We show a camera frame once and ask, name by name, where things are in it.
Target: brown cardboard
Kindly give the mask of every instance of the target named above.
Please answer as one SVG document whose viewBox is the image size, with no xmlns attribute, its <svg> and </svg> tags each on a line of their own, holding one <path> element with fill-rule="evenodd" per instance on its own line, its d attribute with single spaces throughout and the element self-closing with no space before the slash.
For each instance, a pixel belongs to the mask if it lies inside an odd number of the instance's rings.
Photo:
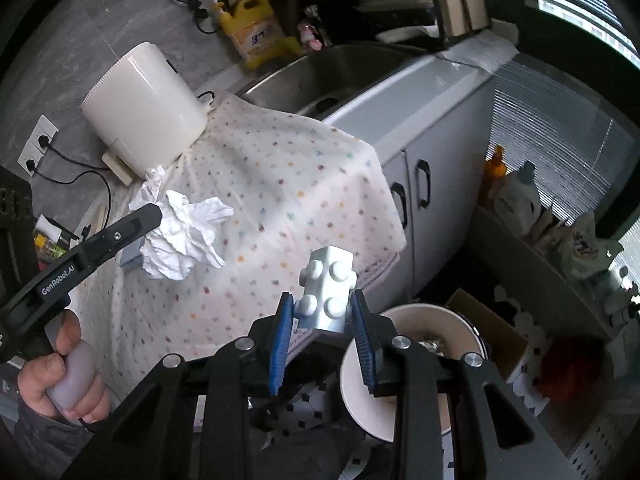
<svg viewBox="0 0 640 480">
<path fill-rule="evenodd" d="M 482 339 L 491 347 L 491 361 L 498 367 L 500 376 L 505 381 L 509 379 L 527 350 L 527 339 L 461 288 L 449 298 L 447 307 L 466 317 L 476 327 Z"/>
</svg>

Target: finger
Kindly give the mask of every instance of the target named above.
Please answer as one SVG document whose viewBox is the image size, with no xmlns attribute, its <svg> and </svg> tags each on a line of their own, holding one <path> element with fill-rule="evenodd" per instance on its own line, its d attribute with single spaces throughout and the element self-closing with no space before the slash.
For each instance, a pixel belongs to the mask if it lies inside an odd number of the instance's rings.
<svg viewBox="0 0 640 480">
<path fill-rule="evenodd" d="M 84 420 L 89 424 L 91 424 L 92 422 L 98 422 L 99 420 L 103 420 L 104 418 L 107 418 L 107 415 L 109 415 L 109 409 L 110 409 L 109 391 L 105 389 L 104 393 L 102 394 L 102 398 L 100 399 L 100 402 L 98 402 L 98 405 L 92 410 L 91 413 L 89 413 L 88 415 L 85 415 L 82 418 L 82 420 Z"/>
<path fill-rule="evenodd" d="M 28 361 L 18 374 L 18 389 L 24 403 L 34 412 L 44 416 L 56 416 L 46 390 L 65 375 L 65 363 L 58 354 L 51 354 Z"/>
<path fill-rule="evenodd" d="M 92 382 L 91 387 L 89 387 L 89 391 L 72 410 L 65 410 L 65 416 L 68 415 L 68 418 L 76 419 L 91 413 L 100 402 L 103 393 L 104 381 L 100 374 L 96 374 L 94 382 Z"/>
<path fill-rule="evenodd" d="M 78 345 L 82 333 L 78 316 L 69 309 L 65 310 L 65 319 L 56 336 L 56 351 L 61 355 L 69 355 Z"/>
</svg>

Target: gray wall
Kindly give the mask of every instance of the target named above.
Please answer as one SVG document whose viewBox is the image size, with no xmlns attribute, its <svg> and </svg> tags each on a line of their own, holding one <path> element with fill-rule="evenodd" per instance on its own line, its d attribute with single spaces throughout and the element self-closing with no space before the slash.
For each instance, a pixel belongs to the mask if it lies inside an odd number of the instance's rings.
<svg viewBox="0 0 640 480">
<path fill-rule="evenodd" d="M 0 82 L 0 164 L 23 178 L 17 159 L 41 114 L 58 128 L 54 145 L 101 165 L 105 145 L 79 105 L 98 79 L 130 49 L 155 43 L 191 89 L 238 62 L 223 32 L 200 33 L 185 6 L 171 0 L 62 0 L 29 38 Z M 49 152 L 39 171 L 71 180 L 82 169 Z M 36 213 L 75 228 L 104 185 L 94 175 L 73 186 L 31 179 Z"/>
</svg>

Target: silver bolt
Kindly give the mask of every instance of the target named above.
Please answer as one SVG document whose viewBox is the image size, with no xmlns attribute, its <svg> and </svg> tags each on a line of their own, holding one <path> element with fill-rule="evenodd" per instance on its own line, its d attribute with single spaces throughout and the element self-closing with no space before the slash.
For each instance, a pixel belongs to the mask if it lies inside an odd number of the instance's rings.
<svg viewBox="0 0 640 480">
<path fill-rule="evenodd" d="M 241 337 L 236 341 L 236 348 L 238 350 L 247 351 L 254 347 L 254 340 L 250 337 Z"/>
<path fill-rule="evenodd" d="M 182 359 L 178 354 L 167 354 L 164 356 L 164 359 L 162 359 L 162 366 L 165 368 L 176 368 L 181 361 Z"/>
<path fill-rule="evenodd" d="M 478 368 L 482 364 L 482 361 L 482 356 L 474 352 L 465 355 L 465 363 L 473 368 Z"/>
<path fill-rule="evenodd" d="M 391 344 L 396 348 L 405 350 L 409 348 L 409 346 L 411 346 L 411 340 L 408 337 L 404 337 L 403 335 L 397 335 L 391 340 Z"/>
</svg>

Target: electrical outlet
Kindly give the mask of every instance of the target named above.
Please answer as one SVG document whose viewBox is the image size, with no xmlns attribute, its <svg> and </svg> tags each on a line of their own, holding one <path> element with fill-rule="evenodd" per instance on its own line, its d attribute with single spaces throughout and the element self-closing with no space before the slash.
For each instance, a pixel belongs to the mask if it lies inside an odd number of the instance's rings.
<svg viewBox="0 0 640 480">
<path fill-rule="evenodd" d="M 24 145 L 22 149 L 22 153 L 18 157 L 18 164 L 22 166 L 24 171 L 29 173 L 30 176 L 33 176 L 33 171 L 29 171 L 27 169 L 27 160 L 33 160 L 36 163 L 36 168 L 40 163 L 40 159 L 43 157 L 45 153 L 47 153 L 47 148 L 43 148 L 40 146 L 38 139 L 42 135 L 46 135 L 49 137 L 49 142 L 53 140 L 53 137 L 58 132 L 58 129 L 49 121 L 44 115 L 41 115 L 36 123 L 29 140 Z"/>
<path fill-rule="evenodd" d="M 22 149 L 22 153 L 18 157 L 18 164 L 20 164 L 24 171 L 29 173 L 30 176 L 33 176 L 33 171 L 27 169 L 27 160 L 33 160 L 37 168 L 43 156 L 44 154 L 28 140 Z"/>
</svg>

